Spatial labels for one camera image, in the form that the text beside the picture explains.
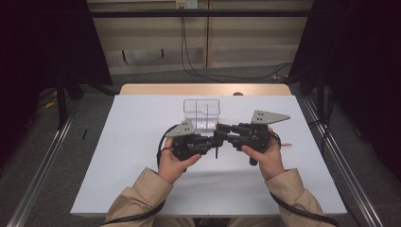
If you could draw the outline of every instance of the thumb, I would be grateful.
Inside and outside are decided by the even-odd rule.
[[[258,151],[248,147],[248,146],[242,146],[241,147],[242,151],[244,151],[245,154],[256,160],[257,162],[261,162],[263,160],[263,154],[259,153]]]
[[[196,155],[190,157],[189,159],[183,161],[183,163],[185,164],[186,167],[190,167],[190,166],[194,165],[200,158],[201,158],[201,155],[196,154]]]

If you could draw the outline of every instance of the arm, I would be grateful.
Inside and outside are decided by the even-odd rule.
[[[265,179],[269,191],[285,203],[305,210],[313,214],[323,215],[323,210],[313,195],[304,188],[297,169],[285,171],[281,159],[280,145],[275,139],[271,139],[269,148],[264,153],[243,146],[242,150],[259,163],[259,168]],[[328,227],[330,224],[319,222],[310,218],[304,218],[290,213],[279,206],[283,222],[290,227]]]
[[[167,139],[165,148],[170,148],[172,139]],[[200,155],[194,155],[190,159],[180,161],[171,153],[170,149],[164,149],[160,159],[158,172],[146,168],[136,180],[133,187],[128,187],[117,197],[110,207],[106,222],[134,215],[144,214],[153,210],[163,202],[173,184],[183,175],[183,171],[194,165],[200,158]],[[154,217],[115,224],[104,225],[104,227],[135,227],[152,226]]]

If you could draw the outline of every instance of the finger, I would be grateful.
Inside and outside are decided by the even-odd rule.
[[[173,146],[173,138],[167,138],[165,143],[165,148],[171,148]]]
[[[162,149],[162,155],[164,155],[164,156],[170,155],[170,154],[172,154],[172,153],[173,153],[173,151],[172,151],[172,149],[169,148],[169,147],[165,147],[165,148]]]
[[[248,156],[256,160],[257,162],[263,161],[264,155],[262,153],[259,153],[258,151],[248,147],[248,146],[242,146],[241,147],[242,151],[246,153]]]
[[[200,154],[195,154],[194,156],[190,157],[189,159],[183,161],[186,167],[190,167],[194,165],[199,159],[201,158]]]

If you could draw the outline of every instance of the person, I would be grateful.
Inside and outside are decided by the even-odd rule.
[[[201,156],[199,154],[180,161],[171,152],[172,139],[166,140],[162,151],[158,171],[145,168],[136,180],[133,187],[128,187],[116,198],[106,215],[106,223],[117,218],[124,218],[144,214],[157,207],[164,201],[173,188],[173,184],[180,179],[183,172],[194,165]],[[271,139],[266,152],[243,146],[242,151],[254,158],[259,164],[260,172],[269,191],[285,203],[298,209],[322,215],[323,211],[318,201],[304,188],[297,169],[285,171],[280,145],[277,140]],[[279,206],[280,216],[286,226],[290,227],[328,227],[330,224],[311,218],[298,216]],[[151,218],[105,224],[104,227],[136,227],[136,226],[170,226],[195,227],[192,218]],[[278,218],[231,218],[229,227],[269,227],[280,226]]]

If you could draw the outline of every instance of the white table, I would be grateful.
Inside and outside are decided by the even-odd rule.
[[[183,100],[205,96],[117,96],[94,157],[71,210],[104,216],[117,195],[132,186],[144,167],[157,168],[163,133],[183,120]],[[208,96],[220,100],[223,124],[249,123],[255,109],[289,114],[271,125],[283,142],[285,168],[297,167],[325,214],[346,213],[295,96]],[[238,217],[278,215],[257,166],[229,143],[211,150],[175,183],[160,216]]]

